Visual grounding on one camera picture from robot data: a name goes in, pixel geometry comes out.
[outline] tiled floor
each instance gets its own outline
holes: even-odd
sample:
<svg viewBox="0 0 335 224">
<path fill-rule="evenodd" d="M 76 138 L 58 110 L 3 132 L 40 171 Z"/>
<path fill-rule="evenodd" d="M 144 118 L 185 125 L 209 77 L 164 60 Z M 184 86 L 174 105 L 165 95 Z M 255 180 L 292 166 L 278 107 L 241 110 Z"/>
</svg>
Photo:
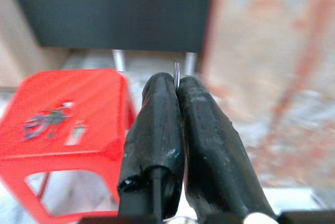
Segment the tiled floor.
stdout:
<svg viewBox="0 0 335 224">
<path fill-rule="evenodd" d="M 141 107 L 141 93 L 148 78 L 158 72 L 168 72 L 172 74 L 173 63 L 180 61 L 184 65 L 184 55 L 181 53 L 161 53 L 161 52 L 138 52 L 126 51 L 127 71 L 124 75 L 128 78 L 132 98 L 135 107 L 139 111 Z M 107 50 L 77 51 L 69 58 L 64 69 L 96 69 L 96 68 L 113 68 L 114 63 L 110 52 Z M 11 92 L 0 92 L 0 115 L 3 114 L 4 108 L 12 97 Z M 38 179 L 33 178 L 33 185 L 36 185 Z M 51 199 L 49 207 L 54 212 L 62 210 L 90 210 L 106 209 L 113 207 L 108 200 L 108 195 L 103 187 L 98 191 L 100 197 L 93 197 L 92 194 L 83 194 L 88 192 L 92 184 L 97 183 L 96 178 L 90 178 L 87 174 L 79 173 L 57 173 L 53 174 L 50 181 L 49 190 L 46 192 L 46 198 Z M 324 202 L 318 198 L 315 200 L 315 193 L 311 188 L 265 188 L 265 194 L 275 212 L 283 209 L 318 209 L 323 206 Z M 66 198 L 65 203 L 60 200 L 61 196 Z M 85 204 L 77 204 L 78 199 Z M 35 223 L 27 212 L 20 206 L 10 192 L 0 184 L 0 222 L 30 224 Z M 182 195 L 181 203 L 177 212 L 178 216 L 190 216 L 195 218 L 194 211 L 189 207 L 185 195 Z"/>
</svg>

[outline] stool seat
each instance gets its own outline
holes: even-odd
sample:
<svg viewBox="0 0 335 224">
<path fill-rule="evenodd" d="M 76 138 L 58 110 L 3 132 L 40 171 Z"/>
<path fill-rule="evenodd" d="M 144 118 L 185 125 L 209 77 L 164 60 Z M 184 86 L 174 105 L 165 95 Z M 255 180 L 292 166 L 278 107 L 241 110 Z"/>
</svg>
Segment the stool seat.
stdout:
<svg viewBox="0 0 335 224">
<path fill-rule="evenodd" d="M 126 79 L 112 69 L 33 75 L 21 84 L 0 122 L 0 176 L 40 223 L 92 215 L 52 216 L 25 179 L 39 172 L 88 170 L 104 179 L 118 202 L 125 131 L 134 118 Z"/>
</svg>

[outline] floor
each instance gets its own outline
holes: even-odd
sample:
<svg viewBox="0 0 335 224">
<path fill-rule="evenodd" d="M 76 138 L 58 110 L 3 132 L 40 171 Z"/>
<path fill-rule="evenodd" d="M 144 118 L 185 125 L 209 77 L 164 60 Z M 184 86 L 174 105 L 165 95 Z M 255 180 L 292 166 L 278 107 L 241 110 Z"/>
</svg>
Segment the floor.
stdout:
<svg viewBox="0 0 335 224">
<path fill-rule="evenodd" d="M 132 98 L 137 111 L 139 111 L 141 107 L 142 89 L 151 75 L 158 72 L 168 72 L 172 74 L 173 63 L 175 61 L 180 61 L 181 66 L 184 66 L 184 55 L 181 53 L 126 51 L 125 57 L 126 72 L 124 72 L 124 75 L 128 78 Z M 75 51 L 63 67 L 63 69 L 96 68 L 114 68 L 110 51 Z M 5 107 L 12 95 L 12 92 L 0 92 L 0 116 L 4 113 Z M 40 184 L 42 177 L 43 174 L 37 174 L 28 179 L 28 183 L 32 189 Z M 45 201 L 45 205 L 54 214 L 69 211 L 113 209 L 116 207 L 110 202 L 108 192 L 104 189 L 99 178 L 92 176 L 88 172 L 53 173 L 48 188 L 44 197 L 44 199 L 48 199 Z M 91 189 L 97 188 L 98 190 L 95 193 L 91 191 Z M 329 191 L 316 191 L 309 187 L 295 187 L 290 185 L 286 188 L 264 188 L 264 191 L 276 213 L 288 209 L 334 207 L 332 201 L 327 201 Z M 3 184 L 0 184 L 0 209 L 1 223 L 35 223 Z M 184 193 L 181 198 L 177 216 L 196 218 L 195 212 L 188 205 Z"/>
</svg>

